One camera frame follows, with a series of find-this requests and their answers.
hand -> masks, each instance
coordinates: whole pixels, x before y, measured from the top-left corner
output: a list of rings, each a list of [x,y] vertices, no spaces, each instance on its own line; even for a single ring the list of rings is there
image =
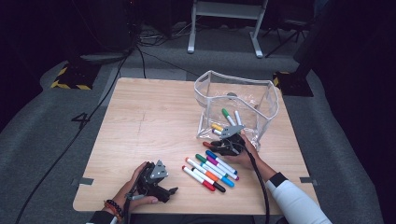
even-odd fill
[[[128,182],[126,182],[125,185],[116,194],[116,196],[114,196],[113,201],[116,204],[118,204],[122,209],[123,209],[123,206],[124,206],[124,204],[126,202],[125,194],[129,193],[129,191],[131,190],[132,186],[134,185],[134,182],[136,181],[137,177],[139,176],[140,172],[142,172],[143,168],[145,167],[146,163],[147,163],[146,161],[143,162],[139,167],[137,167],[134,170],[134,174],[132,175],[131,179]],[[158,199],[156,197],[154,197],[154,196],[145,196],[145,197],[143,197],[141,199],[133,200],[130,203],[129,212],[134,210],[139,205],[157,203],[157,202],[158,202]],[[109,208],[104,208],[102,210],[113,214]]]
[[[254,160],[256,161],[256,165],[258,166],[262,179],[264,179],[264,181],[268,181],[272,176],[276,174],[276,171],[260,158],[257,149],[253,145],[251,145],[251,142],[245,136],[245,132],[243,130],[241,131],[241,137],[245,140],[245,147],[251,153]],[[229,161],[238,162],[239,164],[249,169],[253,169],[253,165],[251,164],[250,157],[248,156],[248,153],[245,150],[243,150],[237,156],[224,156],[224,158],[226,158]]]
[[[260,158],[257,149],[250,143],[243,130],[241,131],[240,135],[245,140],[245,147],[252,154],[256,162],[261,161],[262,159]],[[248,156],[248,153],[245,150],[242,150],[242,152],[237,156],[224,156],[224,158],[232,162],[237,162],[248,169],[253,169],[253,166],[250,161],[250,157]]]

wooden tabletop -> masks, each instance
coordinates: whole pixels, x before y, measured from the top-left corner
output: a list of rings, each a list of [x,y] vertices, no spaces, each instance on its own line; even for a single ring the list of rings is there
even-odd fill
[[[261,140],[260,156],[275,170],[318,202],[308,177],[303,156],[292,129],[280,91],[279,111]],[[225,193],[209,191],[181,169],[186,157],[205,156],[204,139],[196,138],[202,108],[194,98],[193,82],[158,79],[120,78],[92,149],[83,177],[91,185],[80,185],[74,208],[96,211],[131,178],[143,161],[161,160],[169,176],[160,186],[178,187],[167,203],[143,205],[136,213],[263,215],[265,205],[254,171],[229,164],[240,179],[230,188],[219,182]],[[279,215],[270,195],[270,211]]]

clear plastic bin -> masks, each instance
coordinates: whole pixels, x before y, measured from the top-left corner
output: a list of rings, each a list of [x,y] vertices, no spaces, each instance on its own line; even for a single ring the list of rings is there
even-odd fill
[[[197,137],[219,140],[213,133],[212,124],[231,126],[222,113],[226,109],[237,123],[237,111],[245,125],[245,133],[250,142],[260,149],[260,139],[278,111],[276,89],[272,81],[252,80],[225,76],[208,71],[194,83],[195,98],[203,108]]]

person's arm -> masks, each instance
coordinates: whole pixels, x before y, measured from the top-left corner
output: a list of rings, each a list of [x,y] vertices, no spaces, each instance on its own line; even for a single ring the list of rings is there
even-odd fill
[[[114,196],[112,201],[114,204],[121,209],[123,208],[126,198],[125,195],[131,190],[132,186],[134,185],[134,182],[136,181],[137,177],[139,176],[139,173],[143,170],[145,167],[146,162],[143,162],[139,167],[134,170],[134,174],[132,175],[131,179],[124,184],[124,186],[119,190],[119,192]],[[130,203],[130,209],[129,212],[134,210],[137,206],[142,205],[142,204],[150,204],[150,203],[157,203],[158,199],[154,196],[145,196],[141,199],[138,200],[133,200]],[[117,209],[114,209],[115,206],[110,205],[110,206],[104,206],[101,211],[96,211],[91,220],[87,224],[116,224],[118,222],[117,219]]]
[[[246,142],[247,150],[255,159],[267,188],[271,191],[283,215],[290,224],[331,223],[320,207],[305,192],[265,163],[246,136],[243,133],[241,133],[241,136]],[[238,162],[247,168],[253,168],[250,157],[245,150],[238,156],[225,156],[225,158],[230,161]]]

white stand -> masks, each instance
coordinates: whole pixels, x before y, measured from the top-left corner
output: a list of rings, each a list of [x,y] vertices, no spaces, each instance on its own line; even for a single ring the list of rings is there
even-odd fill
[[[188,53],[194,53],[195,49],[195,21],[196,16],[213,16],[213,17],[227,17],[237,19],[248,19],[256,20],[256,27],[253,32],[250,32],[250,39],[253,44],[256,56],[262,58],[262,50],[259,42],[257,41],[257,34],[260,31],[262,25],[262,17],[264,17],[265,9],[267,7],[268,0],[262,1],[262,6],[249,6],[239,4],[227,4],[227,3],[216,3],[216,2],[200,2],[194,0],[191,11],[191,33],[189,40]]]

